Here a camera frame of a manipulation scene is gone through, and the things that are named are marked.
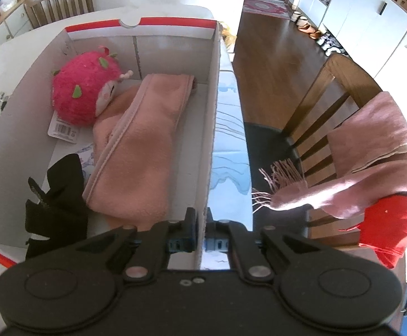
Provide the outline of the pink fleece cloth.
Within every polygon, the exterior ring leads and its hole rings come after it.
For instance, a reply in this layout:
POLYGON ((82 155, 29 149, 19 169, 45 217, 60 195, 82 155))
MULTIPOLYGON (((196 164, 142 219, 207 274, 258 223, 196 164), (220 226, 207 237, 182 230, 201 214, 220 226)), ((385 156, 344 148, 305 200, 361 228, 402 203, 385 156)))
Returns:
POLYGON ((84 200, 110 228, 147 231, 165 218, 176 130, 194 81, 186 74, 149 74, 98 116, 84 200))

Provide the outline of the black cloth item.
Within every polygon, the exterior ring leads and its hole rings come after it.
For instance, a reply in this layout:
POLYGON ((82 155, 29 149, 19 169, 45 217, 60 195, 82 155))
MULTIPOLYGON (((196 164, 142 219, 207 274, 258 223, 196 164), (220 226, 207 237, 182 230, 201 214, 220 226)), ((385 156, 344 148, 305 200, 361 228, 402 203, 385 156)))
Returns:
POLYGON ((28 239, 27 259, 86 239, 89 208, 83 198, 84 175, 79 155, 64 156, 48 169, 46 177, 47 192, 33 178, 28 179, 39 202, 25 203, 25 230, 42 239, 28 239))

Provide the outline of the white red cardboard box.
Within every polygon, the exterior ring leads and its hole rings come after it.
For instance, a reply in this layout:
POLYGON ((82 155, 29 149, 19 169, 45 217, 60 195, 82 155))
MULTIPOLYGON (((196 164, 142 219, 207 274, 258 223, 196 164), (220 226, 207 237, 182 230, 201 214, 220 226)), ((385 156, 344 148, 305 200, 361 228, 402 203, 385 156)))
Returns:
POLYGON ((78 154, 89 235, 121 225, 141 230, 181 220, 187 208, 204 229, 219 80, 215 20, 143 17, 28 33, 0 47, 0 248, 29 238, 28 180, 48 189, 47 172, 78 154), (111 102, 94 124, 61 122, 53 80, 85 52, 99 68, 118 66, 111 102))

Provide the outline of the pink dragonfruit plush toy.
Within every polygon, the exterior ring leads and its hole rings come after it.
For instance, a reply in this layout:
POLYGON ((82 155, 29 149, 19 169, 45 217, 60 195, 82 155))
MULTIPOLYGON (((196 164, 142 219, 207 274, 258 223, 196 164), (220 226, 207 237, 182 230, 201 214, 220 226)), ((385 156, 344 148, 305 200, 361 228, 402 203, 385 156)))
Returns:
POLYGON ((79 54, 54 72, 52 108, 69 124, 90 126, 115 98, 118 84, 133 75, 120 69, 116 55, 105 46, 79 54))

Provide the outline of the near wooden chair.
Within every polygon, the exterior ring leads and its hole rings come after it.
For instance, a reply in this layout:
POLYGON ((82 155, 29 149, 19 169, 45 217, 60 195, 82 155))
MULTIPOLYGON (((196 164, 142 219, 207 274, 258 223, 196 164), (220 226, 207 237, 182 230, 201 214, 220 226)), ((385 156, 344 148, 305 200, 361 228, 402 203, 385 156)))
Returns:
MULTIPOLYGON (((331 155, 320 160, 308 170, 304 170, 302 165, 303 161, 327 148, 327 134, 315 142, 302 155, 298 153, 297 147, 313 137, 339 111, 348 98, 351 98, 358 108, 362 108, 379 92, 379 85, 364 69, 353 62, 352 59, 339 53, 333 53, 321 67, 314 82, 294 110, 284 129, 280 130, 261 124, 244 122, 251 170, 254 231, 259 231, 260 228, 266 225, 274 225, 277 228, 284 228, 294 234, 305 235, 307 237, 311 228, 332 224, 337 221, 329 215, 309 221, 310 208, 308 204, 299 206, 296 209, 276 212, 261 206, 259 202, 255 202, 254 195, 260 195, 257 190, 266 189, 265 184, 260 184, 260 179, 265 181, 263 174, 260 175, 260 173, 268 174, 268 172, 260 172, 260 169, 266 169, 266 165, 278 162, 281 165, 279 170, 283 168, 284 174, 291 175, 290 179, 305 179, 332 165, 333 158, 331 155), (342 95, 296 141, 292 140, 292 134, 296 131, 297 127, 308 117, 328 86, 335 80, 338 81, 338 84, 344 90, 342 95)), ((358 231, 350 234, 320 237, 316 240, 322 244, 344 251, 353 251, 359 248, 358 231)))

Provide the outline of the wooden chair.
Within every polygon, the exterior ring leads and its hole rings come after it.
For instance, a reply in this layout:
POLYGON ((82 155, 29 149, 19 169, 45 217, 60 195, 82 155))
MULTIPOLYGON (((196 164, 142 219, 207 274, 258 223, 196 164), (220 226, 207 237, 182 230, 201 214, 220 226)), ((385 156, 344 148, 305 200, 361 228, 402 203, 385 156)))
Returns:
POLYGON ((24 9, 32 28, 94 12, 93 0, 26 0, 24 9))
MULTIPOLYGON (((311 228, 332 224, 337 221, 329 215, 309 221, 310 208, 308 204, 299 206, 296 209, 276 212, 261 206, 259 202, 255 202, 254 195, 260 195, 257 190, 266 189, 265 184, 260 184, 260 179, 265 181, 263 174, 260 175, 260 173, 268 174, 268 172, 260 172, 260 169, 266 169, 266 165, 278 162, 281 165, 279 170, 283 168, 284 174, 291 175, 290 179, 305 179, 332 165, 333 158, 331 155, 320 160, 308 170, 304 170, 302 165, 303 161, 327 148, 327 134, 315 142, 302 155, 298 153, 297 147, 313 137, 339 111, 348 98, 351 98, 358 108, 362 108, 379 92, 379 85, 364 69, 353 62, 352 59, 339 53, 333 53, 321 67, 314 82, 294 110, 284 129, 280 130, 261 124, 244 122, 251 170, 254 231, 259 231, 260 228, 266 225, 274 225, 277 228, 284 228, 294 234, 305 235, 307 237, 311 228), (296 131, 297 127, 308 117, 328 86, 335 80, 338 81, 338 84, 344 90, 342 95, 296 141, 292 140, 292 134, 296 131)), ((344 251, 353 251, 359 248, 358 231, 350 234, 320 237, 316 240, 322 244, 344 251)))

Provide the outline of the patterned small cloth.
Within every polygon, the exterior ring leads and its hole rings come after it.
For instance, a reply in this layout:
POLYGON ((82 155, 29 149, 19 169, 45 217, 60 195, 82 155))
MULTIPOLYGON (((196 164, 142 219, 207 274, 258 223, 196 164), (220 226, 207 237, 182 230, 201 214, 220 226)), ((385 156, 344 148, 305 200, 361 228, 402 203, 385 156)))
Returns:
POLYGON ((93 143, 79 149, 76 153, 80 159, 84 184, 86 184, 95 168, 93 143))

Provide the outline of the red cloth on chair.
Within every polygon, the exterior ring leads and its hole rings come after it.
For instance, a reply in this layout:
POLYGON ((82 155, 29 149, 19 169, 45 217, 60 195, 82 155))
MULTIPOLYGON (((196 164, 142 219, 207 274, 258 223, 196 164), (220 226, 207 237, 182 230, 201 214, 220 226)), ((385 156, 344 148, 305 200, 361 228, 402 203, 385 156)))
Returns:
POLYGON ((393 195, 366 208, 364 220, 342 229, 359 231, 359 246, 371 248, 379 261, 394 269, 407 248, 407 196, 393 195))

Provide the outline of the pink scarf on chair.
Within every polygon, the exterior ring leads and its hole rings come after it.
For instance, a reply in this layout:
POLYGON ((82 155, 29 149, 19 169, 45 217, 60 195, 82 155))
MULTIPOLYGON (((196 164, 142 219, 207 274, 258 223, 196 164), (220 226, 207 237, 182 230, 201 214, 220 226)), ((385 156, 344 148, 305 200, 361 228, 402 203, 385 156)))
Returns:
POLYGON ((309 205, 334 218, 350 218, 390 195, 407 192, 407 122, 392 96, 378 93, 328 132, 334 179, 308 186, 290 160, 260 173, 267 191, 252 191, 254 204, 275 211, 309 205))

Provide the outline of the shoes on floor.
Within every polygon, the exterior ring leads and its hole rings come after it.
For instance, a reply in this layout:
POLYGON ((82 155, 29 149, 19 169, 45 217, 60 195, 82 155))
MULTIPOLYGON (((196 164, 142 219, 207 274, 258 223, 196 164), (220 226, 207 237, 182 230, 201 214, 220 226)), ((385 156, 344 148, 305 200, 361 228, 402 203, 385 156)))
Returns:
POLYGON ((347 51, 332 33, 329 31, 323 32, 317 29, 301 12, 293 11, 290 20, 300 32, 307 34, 309 38, 315 41, 315 43, 323 50, 325 56, 330 56, 333 53, 348 56, 347 51))

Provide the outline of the red doormat rug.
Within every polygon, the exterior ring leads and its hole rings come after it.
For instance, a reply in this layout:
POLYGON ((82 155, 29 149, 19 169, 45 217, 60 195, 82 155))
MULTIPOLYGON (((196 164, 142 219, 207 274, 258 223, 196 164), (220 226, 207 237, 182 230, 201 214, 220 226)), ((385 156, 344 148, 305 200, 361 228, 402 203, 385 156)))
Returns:
POLYGON ((291 10, 281 0, 244 0, 243 12, 289 20, 291 10))

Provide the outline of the white tall cabinet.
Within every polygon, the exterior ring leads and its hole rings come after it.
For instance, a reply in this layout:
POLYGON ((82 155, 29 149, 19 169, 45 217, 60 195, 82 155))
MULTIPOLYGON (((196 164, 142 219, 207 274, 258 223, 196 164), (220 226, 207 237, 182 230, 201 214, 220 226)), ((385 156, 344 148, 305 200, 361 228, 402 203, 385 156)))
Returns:
POLYGON ((407 33, 407 0, 299 0, 298 10, 371 77, 407 33))

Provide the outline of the far wooden chair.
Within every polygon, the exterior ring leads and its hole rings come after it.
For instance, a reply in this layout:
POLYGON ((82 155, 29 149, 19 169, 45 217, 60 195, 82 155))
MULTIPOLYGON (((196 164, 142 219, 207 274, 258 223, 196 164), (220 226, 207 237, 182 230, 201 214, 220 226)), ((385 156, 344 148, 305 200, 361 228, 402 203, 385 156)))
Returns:
POLYGON ((93 0, 26 0, 24 9, 32 28, 94 12, 93 0))

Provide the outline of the white sideboard cabinet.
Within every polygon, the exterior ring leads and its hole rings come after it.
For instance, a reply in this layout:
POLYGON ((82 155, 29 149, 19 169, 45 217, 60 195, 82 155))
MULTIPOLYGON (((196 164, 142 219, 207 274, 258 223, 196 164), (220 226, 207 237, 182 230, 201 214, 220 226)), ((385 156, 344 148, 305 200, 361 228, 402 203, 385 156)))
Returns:
POLYGON ((0 46, 33 29, 25 10, 25 2, 26 0, 17 0, 14 6, 0 15, 0 46))

